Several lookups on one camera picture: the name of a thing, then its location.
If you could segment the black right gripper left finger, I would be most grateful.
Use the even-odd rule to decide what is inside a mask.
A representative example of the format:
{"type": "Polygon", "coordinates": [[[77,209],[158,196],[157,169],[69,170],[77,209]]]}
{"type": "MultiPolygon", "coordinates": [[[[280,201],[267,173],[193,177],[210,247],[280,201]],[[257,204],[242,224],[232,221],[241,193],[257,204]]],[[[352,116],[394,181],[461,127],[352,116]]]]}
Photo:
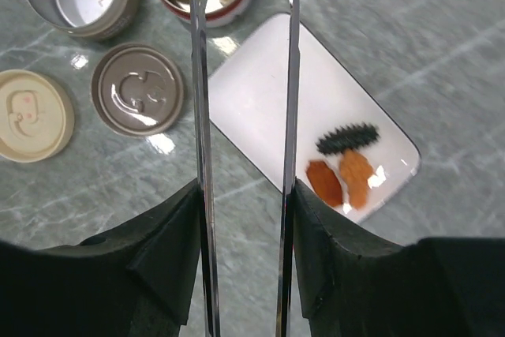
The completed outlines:
{"type": "Polygon", "coordinates": [[[1,244],[4,336],[176,336],[200,255],[198,186],[77,245],[1,244]]]}

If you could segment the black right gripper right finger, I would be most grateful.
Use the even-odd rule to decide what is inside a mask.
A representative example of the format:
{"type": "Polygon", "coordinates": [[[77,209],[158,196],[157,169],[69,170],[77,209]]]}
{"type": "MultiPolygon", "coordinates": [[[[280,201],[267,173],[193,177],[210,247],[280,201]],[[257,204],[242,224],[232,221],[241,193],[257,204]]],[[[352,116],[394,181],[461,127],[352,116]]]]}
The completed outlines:
{"type": "Polygon", "coordinates": [[[295,186],[294,253],[314,336],[501,336],[504,241],[398,245],[295,186]]]}

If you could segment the brown glazed meat slice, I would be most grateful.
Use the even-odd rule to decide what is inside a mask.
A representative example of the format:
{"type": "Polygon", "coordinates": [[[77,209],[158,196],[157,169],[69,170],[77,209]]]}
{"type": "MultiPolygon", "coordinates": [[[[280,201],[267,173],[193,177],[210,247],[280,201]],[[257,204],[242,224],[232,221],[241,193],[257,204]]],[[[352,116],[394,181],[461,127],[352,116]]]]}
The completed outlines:
{"type": "Polygon", "coordinates": [[[332,208],[343,204],[340,181],[325,161],[311,160],[306,175],[314,192],[325,204],[332,208]]]}

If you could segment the black spiky sea cucumber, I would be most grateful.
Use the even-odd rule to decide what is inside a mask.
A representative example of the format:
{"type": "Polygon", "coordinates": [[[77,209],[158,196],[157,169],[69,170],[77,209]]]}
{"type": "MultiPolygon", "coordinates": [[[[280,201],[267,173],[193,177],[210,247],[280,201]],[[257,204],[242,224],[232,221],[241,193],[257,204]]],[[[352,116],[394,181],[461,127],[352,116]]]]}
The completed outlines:
{"type": "Polygon", "coordinates": [[[375,144],[380,138],[378,128],[369,123],[351,124],[325,133],[317,142],[318,152],[336,155],[375,144]]]}

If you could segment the metal serving tongs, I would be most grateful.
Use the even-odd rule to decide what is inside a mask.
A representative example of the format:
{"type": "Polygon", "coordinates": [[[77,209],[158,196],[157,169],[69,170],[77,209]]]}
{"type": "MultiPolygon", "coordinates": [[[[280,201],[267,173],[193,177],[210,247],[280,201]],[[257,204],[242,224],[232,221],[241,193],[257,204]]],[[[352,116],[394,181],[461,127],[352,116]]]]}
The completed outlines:
{"type": "Polygon", "coordinates": [[[300,87],[300,0],[263,23],[217,73],[208,74],[208,0],[190,0],[206,335],[220,334],[211,127],[282,187],[277,336],[290,335],[294,188],[300,87]]]}

